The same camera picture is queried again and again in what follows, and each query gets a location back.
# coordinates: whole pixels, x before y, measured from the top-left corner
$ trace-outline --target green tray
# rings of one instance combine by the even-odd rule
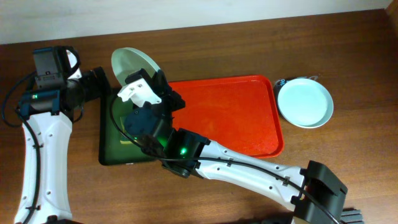
[[[153,158],[146,156],[141,149],[129,142],[113,126],[109,115],[111,100],[120,89],[114,89],[110,96],[101,98],[101,127],[99,138],[99,163],[104,166],[130,164],[135,162],[153,161]],[[133,103],[131,100],[122,102],[117,98],[113,105],[113,115],[115,122],[123,128],[124,118],[132,112]]]

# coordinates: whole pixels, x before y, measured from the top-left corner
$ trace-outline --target green led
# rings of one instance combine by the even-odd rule
[[[187,148],[182,148],[180,154],[185,155],[187,153]]]

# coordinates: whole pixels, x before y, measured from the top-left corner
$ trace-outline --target orange tray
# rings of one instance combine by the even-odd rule
[[[173,126],[256,158],[284,149],[271,82],[262,75],[171,82],[186,107],[173,112]]]

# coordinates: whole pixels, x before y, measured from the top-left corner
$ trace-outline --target brown wooden surface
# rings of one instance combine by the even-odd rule
[[[82,69],[102,65],[113,86],[118,84],[111,54],[120,47],[150,55],[170,81],[261,73],[274,82],[318,75],[333,97],[333,117],[317,129],[298,128],[281,118],[285,150],[268,161],[302,167],[310,159],[322,162],[347,185],[345,207],[361,209],[368,223],[398,223],[398,48],[384,10],[2,45],[1,99],[34,69],[32,50],[49,45],[74,46]],[[99,111],[99,101],[85,105],[69,142],[74,220],[229,223],[285,211],[232,184],[182,179],[159,162],[101,166]],[[0,124],[1,223],[12,222],[21,197],[22,135],[22,129]]]
[[[392,26],[398,35],[398,0],[393,0],[386,9],[387,15],[390,17]]]

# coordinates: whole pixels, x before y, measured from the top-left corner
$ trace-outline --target wooden table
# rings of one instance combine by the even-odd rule
[[[112,86],[118,83],[111,54],[120,47],[147,53],[171,81],[261,73],[274,82],[318,75],[333,97],[333,117],[317,129],[281,119],[285,149],[268,161],[302,167],[310,159],[322,162],[347,185],[345,207],[361,209],[368,223],[398,222],[398,44],[384,10],[2,45],[1,99],[34,70],[32,50],[51,45],[74,46],[81,68],[102,65]],[[85,105],[69,142],[68,195],[74,220],[230,223],[285,211],[235,185],[182,179],[159,162],[100,165],[99,111],[99,100]],[[1,123],[0,145],[0,217],[11,223],[22,189],[22,129]]]

